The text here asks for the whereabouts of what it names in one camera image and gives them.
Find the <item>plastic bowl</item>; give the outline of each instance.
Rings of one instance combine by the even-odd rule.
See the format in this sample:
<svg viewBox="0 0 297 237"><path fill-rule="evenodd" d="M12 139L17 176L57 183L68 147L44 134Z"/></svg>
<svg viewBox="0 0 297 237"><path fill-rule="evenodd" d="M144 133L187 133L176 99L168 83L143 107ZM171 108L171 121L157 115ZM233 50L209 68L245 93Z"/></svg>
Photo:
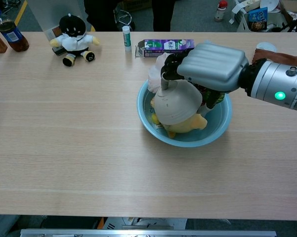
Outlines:
<svg viewBox="0 0 297 237"><path fill-rule="evenodd" d="M141 87L137 97L137 112L145 128L159 140L177 147L199 147L215 141L228 128L232 119L232 102L229 95L217 104L215 108L206 115L208 125L203 130L192 130L188 133L178 133L175 138L170 139L164 128L157 128L152 122L154 109L150 101L155 94L148 89L148 81Z"/></svg>

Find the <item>glue stick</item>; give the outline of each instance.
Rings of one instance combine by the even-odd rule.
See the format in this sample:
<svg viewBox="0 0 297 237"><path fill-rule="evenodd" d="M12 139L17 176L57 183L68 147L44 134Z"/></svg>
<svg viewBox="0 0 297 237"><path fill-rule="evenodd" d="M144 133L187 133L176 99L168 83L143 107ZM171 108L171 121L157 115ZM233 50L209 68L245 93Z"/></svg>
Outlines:
<svg viewBox="0 0 297 237"><path fill-rule="evenodd" d="M123 31L125 51L126 52L130 52L132 50L132 47L130 45L130 31L129 31L129 26L123 26L122 27L122 31Z"/></svg>

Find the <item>green light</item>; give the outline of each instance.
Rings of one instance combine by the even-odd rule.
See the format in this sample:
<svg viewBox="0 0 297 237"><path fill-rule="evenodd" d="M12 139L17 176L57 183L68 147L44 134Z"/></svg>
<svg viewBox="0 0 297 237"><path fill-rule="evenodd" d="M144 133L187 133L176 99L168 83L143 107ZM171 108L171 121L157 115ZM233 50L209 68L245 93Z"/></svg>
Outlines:
<svg viewBox="0 0 297 237"><path fill-rule="evenodd" d="M284 100L286 98L286 94L282 91L278 91L277 93L275 93L275 98L277 100Z"/></svg>

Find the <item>wooden table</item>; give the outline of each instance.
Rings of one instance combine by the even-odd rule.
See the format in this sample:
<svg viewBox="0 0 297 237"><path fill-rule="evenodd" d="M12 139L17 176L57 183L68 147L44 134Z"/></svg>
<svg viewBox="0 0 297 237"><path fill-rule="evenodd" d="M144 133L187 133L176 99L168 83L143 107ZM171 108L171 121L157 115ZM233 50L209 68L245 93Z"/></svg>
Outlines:
<svg viewBox="0 0 297 237"><path fill-rule="evenodd" d="M96 60L62 65L43 33L0 55L0 214L297 220L297 112L231 94L215 142L172 147L142 126L137 93L154 58L122 33L93 33ZM297 56L297 34L132 33L210 40L246 52L268 41Z"/></svg>

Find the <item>plush doll's feet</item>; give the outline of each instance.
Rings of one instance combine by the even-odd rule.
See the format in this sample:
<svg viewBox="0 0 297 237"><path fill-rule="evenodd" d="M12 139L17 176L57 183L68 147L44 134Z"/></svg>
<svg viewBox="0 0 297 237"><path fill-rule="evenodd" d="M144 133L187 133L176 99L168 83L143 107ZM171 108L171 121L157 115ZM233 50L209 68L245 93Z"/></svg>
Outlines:
<svg viewBox="0 0 297 237"><path fill-rule="evenodd" d="M94 53L93 53L92 51L85 51L85 52L83 53L83 57L84 57L84 59L85 59L86 61L91 62L91 61L94 60L95 55L94 55Z"/></svg>
<svg viewBox="0 0 297 237"><path fill-rule="evenodd" d="M64 58L63 58L63 64L67 67L71 67L74 64L75 58L74 56L67 54Z"/></svg>

